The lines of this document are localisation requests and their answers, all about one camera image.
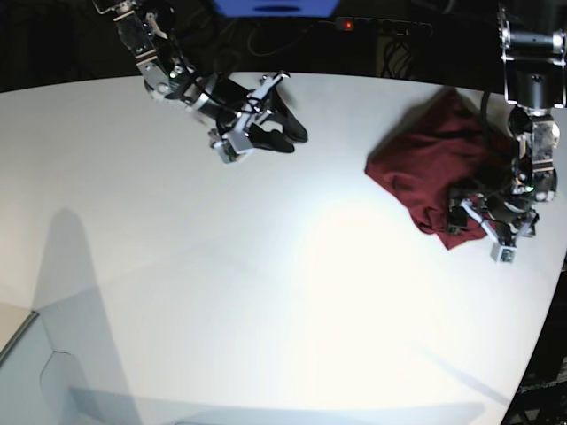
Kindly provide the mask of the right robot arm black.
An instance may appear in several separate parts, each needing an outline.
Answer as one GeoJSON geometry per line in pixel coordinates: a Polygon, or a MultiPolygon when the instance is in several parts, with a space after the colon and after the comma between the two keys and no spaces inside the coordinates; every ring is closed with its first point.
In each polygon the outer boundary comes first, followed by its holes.
{"type": "Polygon", "coordinates": [[[166,1],[96,1],[101,15],[112,14],[122,44],[136,61],[144,87],[157,101],[178,104],[210,119],[209,145],[225,164],[255,150],[290,154],[308,133],[280,97],[280,71],[247,89],[227,74],[204,73],[183,53],[175,33],[175,12],[166,1]]]}

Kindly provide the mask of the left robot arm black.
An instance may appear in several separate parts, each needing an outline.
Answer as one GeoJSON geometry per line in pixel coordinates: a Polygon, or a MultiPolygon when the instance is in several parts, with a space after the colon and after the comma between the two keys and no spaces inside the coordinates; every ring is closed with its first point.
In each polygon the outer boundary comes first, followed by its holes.
{"type": "Polygon", "coordinates": [[[512,263],[517,241],[533,237],[538,203],[557,192],[554,152],[560,129],[552,111],[566,106],[566,3],[506,1],[499,6],[503,95],[512,105],[510,146],[489,148],[500,169],[488,168],[449,191],[448,229],[474,220],[492,240],[497,263],[512,263]]]}

